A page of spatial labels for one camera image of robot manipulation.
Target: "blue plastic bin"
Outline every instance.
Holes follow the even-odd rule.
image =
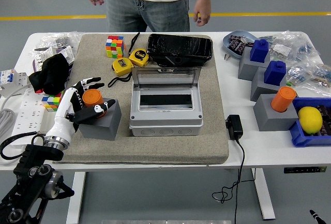
[[[331,98],[297,97],[293,100],[293,106],[297,112],[303,107],[317,107],[318,105],[331,108]],[[292,143],[296,147],[331,145],[331,136],[306,136],[299,121],[293,124],[290,132]]]

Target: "gray block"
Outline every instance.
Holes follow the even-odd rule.
[[[260,131],[287,131],[298,120],[292,103],[283,113],[279,113],[271,107],[271,101],[275,95],[260,95],[253,107]]]
[[[250,91],[250,100],[257,101],[262,94],[276,94],[279,89],[286,85],[286,77],[283,77],[279,86],[264,83],[264,73],[266,68],[259,67],[252,80],[252,86]]]
[[[115,104],[107,110],[103,117],[80,124],[79,130],[85,138],[115,140],[121,116],[118,100],[115,99]]]
[[[252,47],[245,47],[242,57],[239,61],[238,78],[252,81],[259,67],[267,68],[270,62],[270,51],[265,57],[264,63],[249,60]]]

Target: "yellow lemon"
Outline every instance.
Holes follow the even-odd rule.
[[[317,108],[303,107],[299,110],[298,116],[302,130],[307,134],[313,135],[322,128],[322,115]]]

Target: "rubik's cube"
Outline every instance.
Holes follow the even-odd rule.
[[[46,95],[43,96],[41,102],[48,112],[56,112],[63,95],[64,91],[58,93],[57,95]]]
[[[111,58],[122,58],[124,51],[126,50],[126,46],[124,43],[123,36],[108,36],[106,42],[106,52],[107,57]]]

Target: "white table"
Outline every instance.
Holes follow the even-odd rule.
[[[251,32],[256,37],[271,35],[276,32]],[[237,78],[239,60],[231,58],[228,61],[224,60],[226,50],[223,47],[223,38],[229,32],[211,32],[203,33],[210,36],[213,40],[214,56],[216,60],[217,74],[219,86],[222,96],[222,104],[224,117],[227,118],[230,114],[239,114],[244,135],[240,139],[246,154],[244,167],[246,168],[265,168],[265,167],[309,167],[309,166],[326,166],[331,164],[331,146],[330,147],[305,147],[296,148],[292,145],[291,134],[289,131],[273,131],[260,132],[255,120],[253,106],[255,102],[250,101],[250,86],[251,82],[240,80]],[[30,75],[32,69],[32,57],[29,52],[35,47],[38,41],[44,36],[44,33],[32,34],[23,48],[23,51],[15,66],[17,72],[26,72]],[[317,96],[314,92],[304,88],[296,89],[300,97]],[[13,100],[6,104],[7,108],[17,111],[21,96],[15,96]],[[46,119],[51,120],[54,114],[47,113]],[[7,132],[6,137],[9,137],[11,132]],[[238,145],[229,140],[229,157],[227,161],[221,165],[84,165],[84,164],[54,164],[52,165],[57,170],[74,170],[77,173],[74,179],[74,188],[79,192],[78,188],[83,189],[85,172],[100,171],[100,170],[133,170],[133,169],[158,169],[158,168],[238,168],[242,162],[242,152]],[[0,170],[13,170],[16,165],[0,166]],[[255,181],[260,199],[262,213],[265,219],[275,218],[270,197],[268,195],[267,186],[262,169],[257,170],[257,179]],[[78,222],[79,207],[77,202],[80,202],[82,195],[76,193],[75,205],[70,204],[68,222]],[[70,216],[72,208],[76,208],[76,213]]]

